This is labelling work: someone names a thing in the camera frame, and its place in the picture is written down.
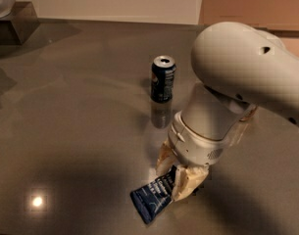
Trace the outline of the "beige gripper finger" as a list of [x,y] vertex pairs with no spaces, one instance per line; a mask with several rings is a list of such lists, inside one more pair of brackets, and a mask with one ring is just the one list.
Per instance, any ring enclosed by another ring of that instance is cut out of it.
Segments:
[[156,174],[162,176],[166,174],[177,162],[171,142],[165,140],[159,150],[159,156],[156,163]]
[[175,171],[172,199],[177,202],[187,198],[206,179],[208,174],[207,166],[179,165]]

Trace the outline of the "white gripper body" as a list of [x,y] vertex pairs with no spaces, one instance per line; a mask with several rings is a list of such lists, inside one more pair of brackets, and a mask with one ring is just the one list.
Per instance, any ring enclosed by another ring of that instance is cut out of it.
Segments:
[[230,139],[210,140],[190,130],[181,119],[181,112],[174,115],[168,131],[173,153],[182,165],[214,165],[228,147]]

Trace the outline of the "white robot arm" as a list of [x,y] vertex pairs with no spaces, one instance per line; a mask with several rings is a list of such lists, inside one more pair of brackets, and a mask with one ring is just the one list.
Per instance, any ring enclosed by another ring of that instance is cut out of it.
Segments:
[[196,38],[191,66],[199,78],[176,113],[157,160],[174,162],[172,200],[188,197],[229,145],[229,132],[257,106],[299,127],[299,58],[276,36],[243,23],[216,23]]

